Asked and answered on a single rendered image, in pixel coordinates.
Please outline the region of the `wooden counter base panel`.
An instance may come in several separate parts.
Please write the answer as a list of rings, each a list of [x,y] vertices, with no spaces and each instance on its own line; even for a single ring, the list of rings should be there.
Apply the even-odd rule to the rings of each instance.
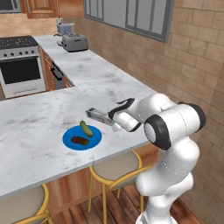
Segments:
[[[143,166],[154,165],[158,161],[158,148],[152,144],[135,149]],[[58,178],[47,184],[50,192],[50,211],[52,215],[70,206],[88,200],[90,171],[88,168]]]

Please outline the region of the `grey framed window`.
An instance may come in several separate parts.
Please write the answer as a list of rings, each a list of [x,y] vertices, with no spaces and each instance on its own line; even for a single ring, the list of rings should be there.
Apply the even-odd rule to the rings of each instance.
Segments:
[[[175,0],[84,0],[84,15],[167,43]]]

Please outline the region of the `wooden base cabinet run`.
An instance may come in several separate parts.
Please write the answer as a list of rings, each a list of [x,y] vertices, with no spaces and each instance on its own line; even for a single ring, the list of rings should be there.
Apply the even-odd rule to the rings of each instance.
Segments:
[[[40,52],[40,57],[42,60],[42,67],[43,67],[43,72],[44,72],[46,90],[47,91],[56,90],[53,88],[53,79],[52,79],[52,75],[51,75],[51,68],[52,68],[52,65],[55,63],[52,61],[52,59],[49,57],[49,55],[42,48],[39,48],[39,52]],[[74,86],[74,84],[65,75],[64,75],[64,82],[65,82],[64,88],[71,88]]]

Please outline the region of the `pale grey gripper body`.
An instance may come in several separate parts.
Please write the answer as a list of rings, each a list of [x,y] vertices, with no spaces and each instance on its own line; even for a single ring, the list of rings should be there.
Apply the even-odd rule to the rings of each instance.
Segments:
[[[86,111],[86,114],[89,118],[92,118],[101,123],[105,123],[109,126],[112,126],[114,124],[114,121],[109,118],[108,114],[105,111],[99,110],[97,108],[89,108]]]

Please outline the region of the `brown sweet potato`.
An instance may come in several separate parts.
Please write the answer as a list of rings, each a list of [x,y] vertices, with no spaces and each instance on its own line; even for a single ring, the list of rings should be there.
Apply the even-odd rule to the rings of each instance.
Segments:
[[[81,145],[87,145],[89,143],[88,139],[86,139],[85,137],[81,137],[81,136],[73,136],[71,141],[74,144],[81,144]]]

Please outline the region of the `silver toaster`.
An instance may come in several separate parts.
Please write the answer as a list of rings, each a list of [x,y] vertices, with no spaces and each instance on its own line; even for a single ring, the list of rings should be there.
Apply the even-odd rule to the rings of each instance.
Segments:
[[[61,44],[69,53],[86,51],[88,49],[87,38],[79,33],[64,34]]]

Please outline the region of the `blue round plate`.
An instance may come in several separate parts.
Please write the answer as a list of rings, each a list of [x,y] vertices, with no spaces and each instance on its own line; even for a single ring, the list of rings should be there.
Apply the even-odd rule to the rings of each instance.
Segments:
[[[67,148],[72,149],[72,150],[76,150],[76,151],[86,151],[86,150],[89,150],[91,148],[94,148],[102,140],[102,133],[95,126],[89,125],[88,127],[93,132],[92,137],[86,136],[85,133],[82,131],[81,126],[76,125],[76,126],[72,127],[71,129],[68,129],[64,133],[64,135],[62,137],[63,144]],[[73,137],[86,138],[88,140],[88,144],[83,145],[83,144],[79,144],[79,143],[73,143],[72,142]]]

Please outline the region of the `silver stove with oven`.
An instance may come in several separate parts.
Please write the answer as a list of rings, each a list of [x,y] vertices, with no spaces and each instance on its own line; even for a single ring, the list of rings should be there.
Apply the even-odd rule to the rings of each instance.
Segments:
[[[34,37],[0,38],[0,84],[6,99],[46,91]]]

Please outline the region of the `green cucumber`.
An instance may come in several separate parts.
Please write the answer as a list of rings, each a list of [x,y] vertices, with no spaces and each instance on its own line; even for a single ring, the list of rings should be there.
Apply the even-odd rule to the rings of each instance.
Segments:
[[[86,136],[88,136],[88,137],[93,136],[92,130],[86,125],[86,123],[84,121],[80,121],[80,127],[81,127],[81,129],[83,130],[83,132],[85,133]]]

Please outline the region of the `silver microwave oven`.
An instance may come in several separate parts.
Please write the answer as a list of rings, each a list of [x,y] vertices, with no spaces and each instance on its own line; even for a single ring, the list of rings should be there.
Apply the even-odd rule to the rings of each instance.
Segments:
[[[19,0],[0,0],[0,14],[20,12]]]

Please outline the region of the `wooden wall cabinet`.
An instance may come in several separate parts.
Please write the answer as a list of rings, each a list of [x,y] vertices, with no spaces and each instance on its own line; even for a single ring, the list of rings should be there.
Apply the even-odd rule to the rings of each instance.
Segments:
[[[84,16],[83,0],[19,0],[28,18],[76,18]]]

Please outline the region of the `white and blue countertop appliance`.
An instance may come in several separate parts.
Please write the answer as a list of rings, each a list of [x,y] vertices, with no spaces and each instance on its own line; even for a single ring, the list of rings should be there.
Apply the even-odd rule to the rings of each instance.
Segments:
[[[65,46],[69,39],[73,39],[75,23],[63,23],[61,18],[56,19],[57,36],[62,37],[61,46]]]

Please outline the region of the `yellow stool with beige seat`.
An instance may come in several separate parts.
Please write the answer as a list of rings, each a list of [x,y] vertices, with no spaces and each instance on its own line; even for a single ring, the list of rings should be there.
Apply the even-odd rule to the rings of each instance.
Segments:
[[[46,184],[0,201],[0,224],[53,224]]]
[[[91,212],[93,181],[97,180],[101,184],[103,224],[107,224],[106,187],[110,191],[117,190],[117,197],[120,197],[121,189],[134,184],[137,175],[148,169],[150,169],[149,166],[143,167],[141,157],[134,150],[113,157],[108,161],[91,165],[89,167],[90,187],[87,210]]]

